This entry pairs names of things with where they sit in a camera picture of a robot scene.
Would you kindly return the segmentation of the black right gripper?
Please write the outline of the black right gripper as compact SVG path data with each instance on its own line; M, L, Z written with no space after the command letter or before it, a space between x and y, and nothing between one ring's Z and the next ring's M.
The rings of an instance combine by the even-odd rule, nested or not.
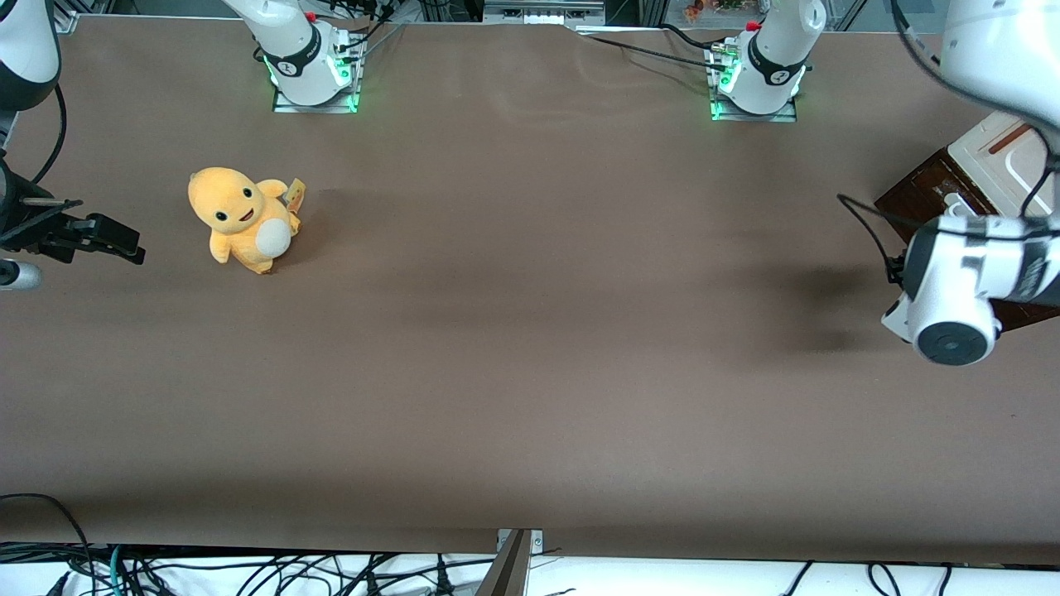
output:
M80 218L67 211L82 206L80 199L57 199L42 186L12 172L1 160L1 245L4 252L29 252L71 263L75 252L101 252L142 265L147 250L139 245L140 233L125 223L103 214L90 214L83 233L73 228Z

